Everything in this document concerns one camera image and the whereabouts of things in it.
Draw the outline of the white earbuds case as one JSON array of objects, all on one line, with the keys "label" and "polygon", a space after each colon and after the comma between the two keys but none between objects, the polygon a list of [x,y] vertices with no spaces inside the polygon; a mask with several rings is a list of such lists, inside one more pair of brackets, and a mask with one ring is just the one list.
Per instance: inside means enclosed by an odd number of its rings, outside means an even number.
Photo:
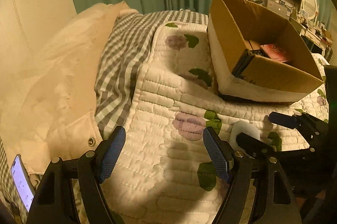
[{"label": "white earbuds case", "polygon": [[260,130],[257,127],[245,121],[237,121],[233,124],[229,138],[229,143],[233,149],[238,147],[237,135],[240,133],[245,133],[257,140],[260,140]]}]

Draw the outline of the red pink small book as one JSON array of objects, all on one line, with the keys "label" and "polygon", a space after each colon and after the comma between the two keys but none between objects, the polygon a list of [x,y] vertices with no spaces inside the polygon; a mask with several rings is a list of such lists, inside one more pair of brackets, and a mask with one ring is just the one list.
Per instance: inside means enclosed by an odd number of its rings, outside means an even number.
[{"label": "red pink small book", "polygon": [[275,44],[261,45],[260,49],[264,56],[279,63],[289,63],[290,58],[285,50]]}]

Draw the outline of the black remote control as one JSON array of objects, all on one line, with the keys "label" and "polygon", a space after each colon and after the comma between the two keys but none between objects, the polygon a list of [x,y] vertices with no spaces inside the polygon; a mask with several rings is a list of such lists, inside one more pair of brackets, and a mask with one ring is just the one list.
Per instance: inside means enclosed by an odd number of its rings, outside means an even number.
[{"label": "black remote control", "polygon": [[247,78],[244,78],[244,76],[242,75],[242,72],[249,66],[249,63],[251,62],[251,60],[256,56],[260,56],[264,59],[267,59],[267,57],[263,55],[260,49],[252,50],[252,51],[245,49],[244,52],[241,54],[235,67],[233,68],[231,72],[232,75],[236,78],[240,78],[242,80],[248,81],[249,83],[252,83],[253,80],[248,80]]}]

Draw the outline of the floral white quilt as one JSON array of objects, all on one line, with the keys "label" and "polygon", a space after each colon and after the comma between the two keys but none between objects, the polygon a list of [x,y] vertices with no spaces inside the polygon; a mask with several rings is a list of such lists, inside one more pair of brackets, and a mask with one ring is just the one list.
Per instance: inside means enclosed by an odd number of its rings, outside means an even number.
[{"label": "floral white quilt", "polygon": [[279,150],[306,148],[296,130],[271,124],[272,111],[328,120],[323,86],[292,105],[222,100],[202,23],[117,22],[101,55],[94,114],[102,140],[116,125],[126,143],[102,192],[117,223],[211,223],[227,185],[202,142],[204,128],[229,140],[248,122]]}]

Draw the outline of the cream fluffy blanket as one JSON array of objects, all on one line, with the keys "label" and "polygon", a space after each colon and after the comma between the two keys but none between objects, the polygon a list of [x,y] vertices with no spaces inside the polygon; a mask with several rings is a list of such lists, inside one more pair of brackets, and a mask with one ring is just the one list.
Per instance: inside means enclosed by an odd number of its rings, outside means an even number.
[{"label": "cream fluffy blanket", "polygon": [[29,174],[55,157],[75,159],[102,141],[94,118],[100,56],[125,2],[95,4],[76,15],[1,85],[1,139],[7,160],[20,155]]}]

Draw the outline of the lit smartphone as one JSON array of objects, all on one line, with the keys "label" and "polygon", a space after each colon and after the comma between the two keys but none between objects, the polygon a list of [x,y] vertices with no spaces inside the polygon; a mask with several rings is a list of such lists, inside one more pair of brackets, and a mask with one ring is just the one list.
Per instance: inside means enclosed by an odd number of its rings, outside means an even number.
[{"label": "lit smartphone", "polygon": [[27,174],[26,168],[24,167],[20,154],[15,156],[10,171],[20,199],[25,209],[30,211],[35,190],[30,182],[30,178]]}]

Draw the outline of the brown cardboard box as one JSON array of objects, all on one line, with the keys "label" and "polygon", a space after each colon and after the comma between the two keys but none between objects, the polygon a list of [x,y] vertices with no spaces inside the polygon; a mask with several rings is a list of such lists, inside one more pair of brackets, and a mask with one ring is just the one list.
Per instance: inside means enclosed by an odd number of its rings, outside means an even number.
[{"label": "brown cardboard box", "polygon": [[218,91],[256,102],[293,103],[323,84],[293,25],[248,0],[212,0],[207,34]]}]

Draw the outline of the dark suitcase beside table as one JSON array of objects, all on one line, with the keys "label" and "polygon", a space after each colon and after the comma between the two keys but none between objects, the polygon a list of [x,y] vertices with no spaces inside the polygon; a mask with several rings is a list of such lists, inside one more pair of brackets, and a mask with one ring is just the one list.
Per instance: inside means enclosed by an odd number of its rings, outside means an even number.
[{"label": "dark suitcase beside table", "polygon": [[328,63],[330,62],[330,59],[331,59],[332,55],[333,55],[332,47],[327,46],[325,51],[324,51],[324,58]]}]

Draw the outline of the white dressing table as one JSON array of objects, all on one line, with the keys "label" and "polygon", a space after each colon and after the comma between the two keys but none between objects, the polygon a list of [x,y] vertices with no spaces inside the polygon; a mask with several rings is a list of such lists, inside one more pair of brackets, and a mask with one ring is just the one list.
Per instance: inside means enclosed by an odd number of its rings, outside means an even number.
[{"label": "white dressing table", "polygon": [[327,45],[320,37],[311,32],[308,28],[298,23],[295,19],[290,18],[290,23],[294,26],[300,37],[303,39],[311,53],[318,53],[324,57],[324,51]]}]

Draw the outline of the silver mini fridge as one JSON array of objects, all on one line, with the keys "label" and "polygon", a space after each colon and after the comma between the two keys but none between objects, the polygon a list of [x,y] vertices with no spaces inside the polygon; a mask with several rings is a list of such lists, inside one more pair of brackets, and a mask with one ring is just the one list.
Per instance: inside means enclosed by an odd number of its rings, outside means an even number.
[{"label": "silver mini fridge", "polygon": [[266,8],[270,11],[275,12],[276,14],[280,15],[281,17],[289,20],[289,10],[286,6],[279,4],[273,0],[267,0]]}]

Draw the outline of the grey checked bed sheet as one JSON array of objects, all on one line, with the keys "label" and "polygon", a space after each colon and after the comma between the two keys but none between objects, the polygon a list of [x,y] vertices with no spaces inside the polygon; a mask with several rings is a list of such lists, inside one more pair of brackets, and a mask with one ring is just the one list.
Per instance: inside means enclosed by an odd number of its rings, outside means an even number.
[{"label": "grey checked bed sheet", "polygon": [[116,126],[126,142],[102,192],[119,223],[210,223],[219,205],[203,130],[215,119],[208,17],[96,5],[1,78],[1,187],[78,158]]}]

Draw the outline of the white oval vanity mirror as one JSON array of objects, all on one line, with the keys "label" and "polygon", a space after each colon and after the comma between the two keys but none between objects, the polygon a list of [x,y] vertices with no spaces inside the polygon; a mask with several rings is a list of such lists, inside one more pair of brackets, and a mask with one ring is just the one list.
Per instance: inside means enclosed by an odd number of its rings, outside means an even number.
[{"label": "white oval vanity mirror", "polygon": [[307,14],[307,19],[312,20],[318,14],[319,6],[317,0],[302,0],[301,9]]}]

